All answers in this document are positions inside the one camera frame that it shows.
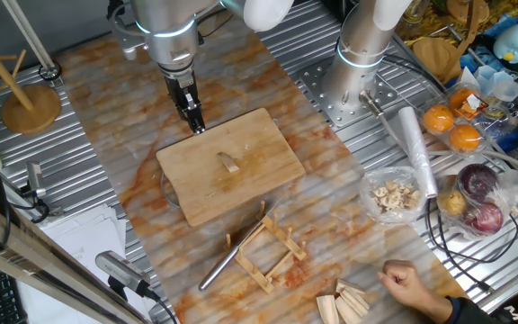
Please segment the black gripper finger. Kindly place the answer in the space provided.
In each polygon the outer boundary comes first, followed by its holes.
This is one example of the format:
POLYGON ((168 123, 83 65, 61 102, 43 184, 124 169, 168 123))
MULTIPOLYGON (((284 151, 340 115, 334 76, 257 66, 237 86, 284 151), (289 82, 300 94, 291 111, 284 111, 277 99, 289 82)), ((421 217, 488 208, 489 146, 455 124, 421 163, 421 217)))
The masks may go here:
POLYGON ((187 121, 193 134, 202 133, 202 109, 199 104, 195 104, 193 108, 181 108, 180 116, 187 121))
POLYGON ((202 117, 201 102, 194 96, 191 105, 191 122, 193 131, 205 131, 205 123, 202 117))

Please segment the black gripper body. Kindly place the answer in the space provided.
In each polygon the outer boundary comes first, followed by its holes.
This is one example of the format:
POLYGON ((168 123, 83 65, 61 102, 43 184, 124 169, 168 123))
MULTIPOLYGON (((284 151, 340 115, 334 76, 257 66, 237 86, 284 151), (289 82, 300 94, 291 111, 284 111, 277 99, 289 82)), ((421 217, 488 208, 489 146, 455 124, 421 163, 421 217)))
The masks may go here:
POLYGON ((194 72, 190 69, 164 69, 165 84, 170 98, 175 104, 181 118, 187 117, 189 104, 186 95, 190 94, 193 100, 198 98, 194 72))

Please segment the person's bare hand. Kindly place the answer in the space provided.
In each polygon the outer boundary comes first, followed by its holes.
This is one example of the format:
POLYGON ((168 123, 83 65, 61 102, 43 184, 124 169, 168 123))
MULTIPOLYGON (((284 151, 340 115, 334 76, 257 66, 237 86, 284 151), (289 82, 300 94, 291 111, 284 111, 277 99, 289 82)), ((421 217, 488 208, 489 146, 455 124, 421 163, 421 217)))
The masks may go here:
POLYGON ((377 277, 395 300, 420 311, 434 323, 445 323, 450 318, 451 302, 428 289, 410 261, 388 260, 377 277))

